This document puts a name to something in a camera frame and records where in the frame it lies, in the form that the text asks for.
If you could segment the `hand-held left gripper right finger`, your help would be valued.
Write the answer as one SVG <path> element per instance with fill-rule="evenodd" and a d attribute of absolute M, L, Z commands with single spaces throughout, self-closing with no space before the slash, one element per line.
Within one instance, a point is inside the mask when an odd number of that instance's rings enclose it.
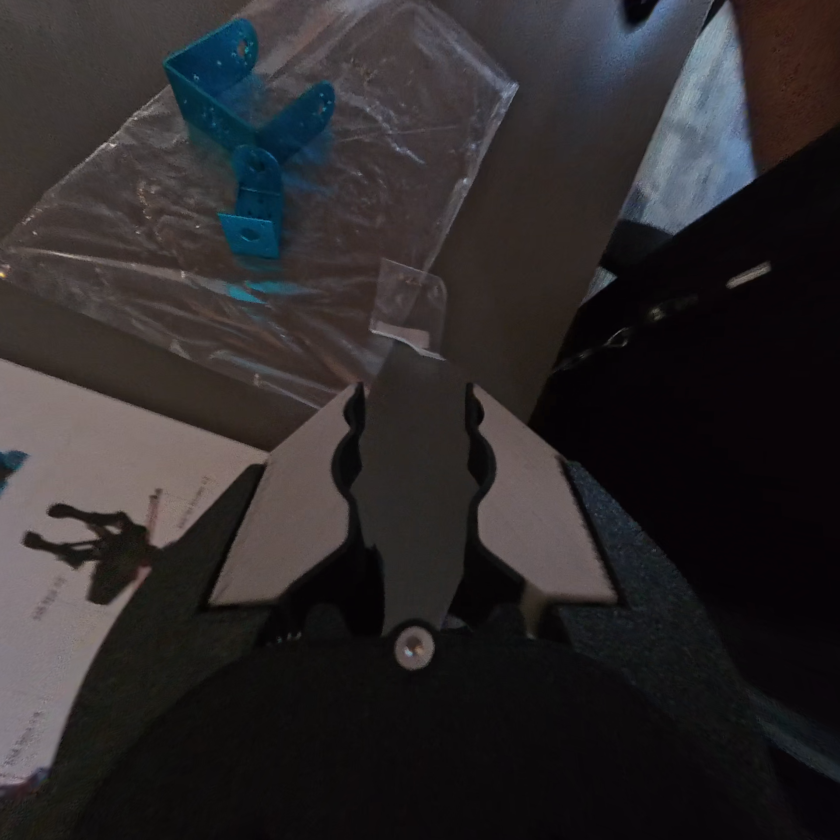
<path fill-rule="evenodd" d="M 562 456 L 478 385 L 468 384 L 469 503 L 463 621 L 503 606 L 530 637 L 558 634 L 556 606 L 613 607 L 620 593 L 567 476 Z"/>

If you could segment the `small teal metal bracket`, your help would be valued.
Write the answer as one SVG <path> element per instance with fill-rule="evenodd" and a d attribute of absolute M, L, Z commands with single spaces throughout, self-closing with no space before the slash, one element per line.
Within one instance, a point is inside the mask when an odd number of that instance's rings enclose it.
<path fill-rule="evenodd" d="M 237 194 L 232 213 L 217 217 L 231 252 L 278 259 L 285 207 L 280 164 L 266 150 L 239 145 L 232 154 Z"/>

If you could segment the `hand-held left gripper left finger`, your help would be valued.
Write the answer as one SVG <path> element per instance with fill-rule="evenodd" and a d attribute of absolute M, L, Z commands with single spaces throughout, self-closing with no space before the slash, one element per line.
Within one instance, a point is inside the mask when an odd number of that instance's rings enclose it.
<path fill-rule="evenodd" d="M 267 606 L 264 636 L 294 637 L 324 604 L 352 635 L 382 635 L 382 561 L 365 544 L 353 494 L 364 426 L 364 386 L 349 385 L 269 452 L 210 607 Z"/>

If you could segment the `large clear plastic bag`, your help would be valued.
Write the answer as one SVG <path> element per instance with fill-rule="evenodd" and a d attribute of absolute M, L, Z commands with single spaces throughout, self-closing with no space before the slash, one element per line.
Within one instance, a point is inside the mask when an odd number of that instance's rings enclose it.
<path fill-rule="evenodd" d="M 381 259 L 432 268 L 518 84 L 431 2 L 249 2 L 234 18 L 259 39 L 254 123 L 320 81 L 336 94 L 327 129 L 280 164 L 279 258 L 231 252 L 217 214 L 234 211 L 233 151 L 167 86 L 43 195 L 2 272 L 316 409 L 379 373 Z"/>

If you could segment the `grey mesh chair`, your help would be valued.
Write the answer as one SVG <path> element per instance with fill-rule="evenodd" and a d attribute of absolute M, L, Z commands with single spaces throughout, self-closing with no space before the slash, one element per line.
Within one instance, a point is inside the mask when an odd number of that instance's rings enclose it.
<path fill-rule="evenodd" d="M 619 219 L 599 258 L 592 287 L 599 291 L 622 272 L 665 246 L 673 237 L 660 227 L 633 219 Z"/>

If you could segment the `assembly instruction manual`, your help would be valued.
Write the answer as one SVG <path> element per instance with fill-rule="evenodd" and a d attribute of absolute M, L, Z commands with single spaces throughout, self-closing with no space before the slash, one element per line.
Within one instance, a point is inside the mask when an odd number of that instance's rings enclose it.
<path fill-rule="evenodd" d="M 41 781 L 163 550 L 267 453 L 2 361 L 2 795 Z"/>

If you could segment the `clear labelled screw bag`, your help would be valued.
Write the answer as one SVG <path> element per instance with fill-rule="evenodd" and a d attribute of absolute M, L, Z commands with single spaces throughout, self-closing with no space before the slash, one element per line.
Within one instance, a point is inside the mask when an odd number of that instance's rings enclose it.
<path fill-rule="evenodd" d="M 444 281 L 390 259 L 381 259 L 369 331 L 443 361 L 448 307 Z"/>

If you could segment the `teal metal U bracket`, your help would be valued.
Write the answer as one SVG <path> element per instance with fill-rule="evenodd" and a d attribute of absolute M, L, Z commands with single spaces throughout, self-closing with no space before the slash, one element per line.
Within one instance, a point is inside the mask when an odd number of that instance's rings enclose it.
<path fill-rule="evenodd" d="M 257 88 L 259 39 L 252 23 L 236 17 L 163 60 L 163 69 L 185 122 L 227 151 L 252 145 L 285 164 L 327 129 L 336 94 L 322 80 L 270 120 L 244 115 L 247 87 Z"/>

